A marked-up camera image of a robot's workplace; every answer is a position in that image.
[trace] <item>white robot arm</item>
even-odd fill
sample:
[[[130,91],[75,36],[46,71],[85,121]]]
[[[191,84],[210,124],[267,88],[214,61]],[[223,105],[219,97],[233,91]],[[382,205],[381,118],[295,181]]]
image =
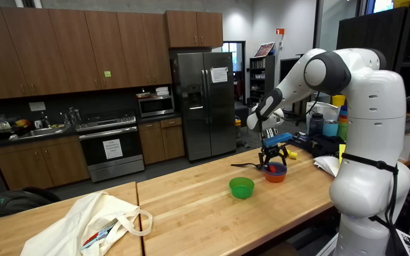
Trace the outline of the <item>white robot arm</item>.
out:
[[[374,216],[392,223],[410,189],[410,171],[396,161],[404,138],[404,84],[381,65],[382,57],[372,50],[310,50],[247,117],[248,128],[263,131],[275,125],[271,114],[277,108],[311,91],[345,95],[345,159],[330,186],[330,199],[341,213],[334,255],[384,255],[389,233]]]

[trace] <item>lower cabinet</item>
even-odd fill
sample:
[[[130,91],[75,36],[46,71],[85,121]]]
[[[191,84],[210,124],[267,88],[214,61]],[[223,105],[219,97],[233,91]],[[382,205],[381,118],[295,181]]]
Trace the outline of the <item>lower cabinet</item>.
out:
[[[184,155],[180,118],[140,124],[137,131],[146,165]]]
[[[1,146],[0,171],[8,189],[51,188],[89,176],[76,137]]]

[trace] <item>white tote bag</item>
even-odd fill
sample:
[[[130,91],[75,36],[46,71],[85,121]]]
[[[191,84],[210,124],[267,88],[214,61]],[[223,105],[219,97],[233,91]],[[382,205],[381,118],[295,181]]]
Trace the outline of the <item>white tote bag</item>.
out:
[[[142,232],[133,228],[137,215],[147,219]],[[126,232],[143,236],[150,232],[150,226],[152,216],[136,205],[95,192],[78,199],[62,219],[28,239],[21,256],[99,256]]]

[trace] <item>countertop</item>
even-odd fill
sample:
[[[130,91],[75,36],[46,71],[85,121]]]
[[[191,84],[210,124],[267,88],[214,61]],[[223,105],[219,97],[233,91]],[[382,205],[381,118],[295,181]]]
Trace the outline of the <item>countertop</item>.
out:
[[[167,115],[159,115],[159,117],[149,117],[149,118],[136,117],[136,124],[153,122],[153,121],[177,118],[177,117],[180,117],[177,112],[167,114]],[[53,135],[38,137],[38,138],[31,138],[31,139],[0,139],[0,146],[15,145],[15,144],[28,144],[31,141],[52,139],[52,138],[69,137],[69,135],[76,135],[76,131],[73,128],[69,128],[62,134],[53,134]]]
[[[331,208],[331,176],[307,152],[287,148],[297,159],[287,159],[281,183],[253,166],[230,166],[257,162],[258,149],[136,183],[139,206],[153,215],[145,255],[241,255]],[[230,195],[234,176],[254,182],[250,198]]]
[[[135,182],[105,191],[109,195],[136,205]],[[26,239],[61,219],[76,199],[78,198],[72,198],[0,218],[0,255],[19,255]],[[140,239],[125,235],[107,250],[107,255],[142,255]]]

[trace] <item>sink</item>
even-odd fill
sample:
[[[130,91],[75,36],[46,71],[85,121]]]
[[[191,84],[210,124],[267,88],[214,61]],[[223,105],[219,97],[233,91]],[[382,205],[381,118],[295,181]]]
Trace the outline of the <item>sink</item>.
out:
[[[49,137],[49,135],[56,135],[65,132],[68,128],[39,128],[39,129],[32,129],[16,139],[31,139],[31,138],[39,138],[39,137]]]

